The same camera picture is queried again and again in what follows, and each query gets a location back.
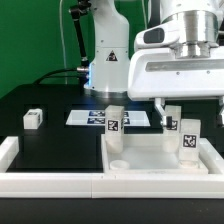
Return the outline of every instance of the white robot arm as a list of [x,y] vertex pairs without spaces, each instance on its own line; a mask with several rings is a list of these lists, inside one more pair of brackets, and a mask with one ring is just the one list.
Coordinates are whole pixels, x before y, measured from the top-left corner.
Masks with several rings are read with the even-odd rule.
[[162,120],[165,99],[212,97],[223,106],[224,49],[217,44],[222,7],[220,0],[161,0],[163,24],[136,37],[129,97],[154,99]]
[[91,0],[95,24],[95,59],[90,64],[85,90],[101,97],[127,95],[129,23],[114,0]]

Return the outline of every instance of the black table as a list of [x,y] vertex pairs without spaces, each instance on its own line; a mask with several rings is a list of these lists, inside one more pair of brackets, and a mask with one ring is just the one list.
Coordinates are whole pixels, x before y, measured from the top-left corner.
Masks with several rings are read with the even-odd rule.
[[[201,137],[224,152],[224,130],[215,122],[217,101],[168,103],[181,105],[184,118],[201,119]],[[129,127],[125,133],[162,132],[152,102],[92,98],[78,86],[17,87],[0,100],[1,141],[20,139],[20,152],[7,172],[103,172],[104,128],[65,122],[71,109],[103,110],[110,104],[147,112],[150,128]],[[36,131],[24,130],[23,115],[32,108],[43,109],[44,121]],[[223,223],[223,209],[223,200],[212,199],[0,199],[0,223]]]

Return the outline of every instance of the white box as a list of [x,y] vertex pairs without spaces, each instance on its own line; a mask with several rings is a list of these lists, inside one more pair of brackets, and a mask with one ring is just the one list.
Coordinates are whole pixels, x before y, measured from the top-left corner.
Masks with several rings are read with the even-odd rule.
[[[101,135],[101,149],[105,174],[208,174],[208,169],[199,160],[198,167],[184,169],[179,166],[178,152],[163,150],[162,134],[125,134],[123,151],[111,153],[105,135]],[[114,162],[120,165],[114,169]]]
[[23,117],[24,129],[38,129],[43,121],[41,109],[31,109]]

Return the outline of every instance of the black cable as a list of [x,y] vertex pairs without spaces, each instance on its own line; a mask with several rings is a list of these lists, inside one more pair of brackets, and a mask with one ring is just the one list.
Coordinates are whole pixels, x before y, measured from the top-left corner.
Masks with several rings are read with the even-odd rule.
[[57,76],[44,77],[41,81],[43,81],[44,79],[55,79],[55,78],[85,78],[85,77],[83,77],[83,75],[65,75],[65,76],[57,75]]
[[82,29],[80,25],[80,17],[87,15],[88,8],[91,6],[89,3],[89,0],[85,1],[79,1],[79,5],[75,5],[70,7],[70,14],[72,16],[72,19],[74,21],[74,26],[76,30],[76,35],[78,39],[78,44],[79,44],[79,51],[81,55],[81,65],[82,66],[89,66],[89,60],[86,55],[86,50],[85,50],[85,44],[84,44],[84,39],[82,35]]
[[59,73],[64,73],[64,72],[76,72],[77,69],[76,68],[69,68],[69,69],[59,69],[59,70],[55,70],[52,72],[48,72],[47,74],[43,75],[42,77],[40,77],[39,79],[37,79],[36,81],[33,82],[33,84],[38,85],[40,84],[40,82],[42,80],[44,80],[45,78],[51,76],[51,75],[55,75],[55,74],[59,74]]

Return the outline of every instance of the small white cube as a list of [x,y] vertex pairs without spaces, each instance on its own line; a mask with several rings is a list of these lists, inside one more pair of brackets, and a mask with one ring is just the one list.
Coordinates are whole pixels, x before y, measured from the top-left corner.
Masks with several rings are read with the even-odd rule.
[[41,109],[31,109],[23,117],[24,129],[38,129],[43,121]]

